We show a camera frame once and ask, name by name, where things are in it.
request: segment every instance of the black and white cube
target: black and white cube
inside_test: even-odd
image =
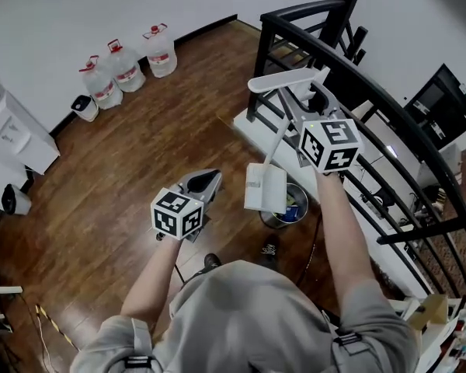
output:
[[[304,122],[299,150],[320,173],[348,169],[363,151],[351,119]]]
[[[203,202],[162,188],[151,203],[156,231],[181,240],[202,227]]]

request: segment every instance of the railing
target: railing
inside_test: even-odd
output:
[[[431,252],[433,259],[440,266],[442,274],[445,276],[449,287],[455,297],[460,297],[461,293],[457,289],[456,283],[449,271],[444,266],[433,240],[430,237],[441,235],[443,241],[447,244],[450,250],[450,256],[457,264],[461,276],[466,286],[466,270],[461,261],[457,247],[450,236],[450,232],[464,229],[466,232],[466,203],[461,196],[460,187],[445,163],[440,153],[437,151],[431,140],[423,133],[416,122],[398,105],[398,103],[385,92],[375,81],[361,73],[355,63],[359,62],[359,56],[362,58],[363,53],[359,52],[360,45],[366,30],[359,28],[355,34],[349,25],[349,17],[352,12],[353,5],[356,0],[326,0],[322,2],[313,2],[303,5],[296,5],[288,9],[281,9],[275,12],[270,12],[261,16],[263,28],[259,41],[259,52],[257,55],[254,77],[264,75],[266,69],[276,65],[279,70],[290,70],[293,68],[301,68],[304,66],[314,66],[322,68],[327,66],[332,73],[337,76],[344,77],[347,81],[351,81],[360,92],[373,104],[375,110],[381,111],[393,123],[393,127],[400,133],[404,144],[419,161],[424,161],[437,178],[438,183],[447,194],[447,198],[452,203],[457,217],[449,221],[441,221],[441,217],[433,208],[432,203],[425,195],[421,186],[406,170],[406,168],[388,151],[383,142],[366,126],[363,120],[356,118],[351,111],[344,106],[341,106],[343,112],[350,118],[353,118],[361,134],[367,138],[376,149],[391,163],[394,169],[402,176],[405,182],[410,186],[416,194],[419,201],[425,206],[426,212],[431,217],[433,225],[422,227],[415,215],[409,210],[405,202],[397,195],[390,184],[380,175],[380,173],[361,155],[357,163],[387,192],[398,208],[407,217],[414,229],[409,232],[403,232],[401,226],[390,216],[386,208],[379,203],[370,191],[349,171],[344,171],[343,175],[372,203],[374,208],[380,215],[389,223],[389,225],[397,232],[394,235],[387,235],[383,228],[372,218],[362,204],[348,194],[350,203],[356,210],[366,218],[369,223],[380,235],[378,243],[388,245],[399,256],[402,262],[409,268],[414,278],[420,283],[427,294],[431,293],[428,284],[418,274],[418,271],[403,253],[398,249],[396,243],[404,242],[410,253],[414,256],[417,263],[426,273],[427,277],[439,293],[446,293],[446,290],[440,284],[438,278],[433,274],[429,266],[416,251],[412,241],[422,239]],[[302,19],[321,12],[328,12],[328,17],[323,23],[319,23],[302,29],[293,23],[294,20]],[[342,39],[343,31],[347,29],[349,36],[348,47],[340,40]],[[319,37],[312,35],[313,32],[321,30]],[[338,54],[335,50],[337,44],[343,46],[344,57]],[[276,50],[281,47],[290,46],[291,52],[282,57],[276,55]],[[274,112],[278,117],[283,117],[284,113],[271,101],[272,93],[258,95],[252,93],[249,98],[249,108],[247,118],[250,121],[255,119],[260,120],[270,130],[276,132],[277,127],[264,117],[259,111],[259,104],[265,105],[269,110]],[[293,141],[284,137],[286,143],[293,149],[297,146]]]

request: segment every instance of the sleeve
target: sleeve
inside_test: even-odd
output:
[[[124,371],[124,358],[150,357],[151,349],[147,323],[127,316],[113,316],[102,323],[96,338],[79,351],[70,372]]]
[[[416,369],[419,350],[413,331],[395,314],[376,281],[364,281],[346,295],[340,329],[378,342],[394,373],[409,373]]]

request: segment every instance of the hazard tape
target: hazard tape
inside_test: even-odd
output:
[[[68,341],[68,343],[70,343],[76,350],[79,350],[79,348],[77,348],[75,344],[72,342],[72,340],[62,332],[62,330],[59,328],[59,325],[55,323],[54,320],[50,316],[48,316],[48,314],[45,312],[45,310],[40,305],[36,304],[35,308],[37,309],[38,318],[40,318],[40,313],[41,313],[41,315],[43,315],[45,318],[48,319],[48,322],[52,324],[54,329],[56,329],[62,336],[64,336],[64,338]]]

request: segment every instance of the gray t-shirt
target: gray t-shirt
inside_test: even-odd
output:
[[[236,261],[194,278],[169,307],[171,325],[152,346],[142,321],[107,319],[71,372],[126,371],[125,358],[148,355],[160,372],[382,372],[415,369],[418,350],[376,281],[343,301],[341,333],[362,340],[336,346],[335,331],[285,276]]]

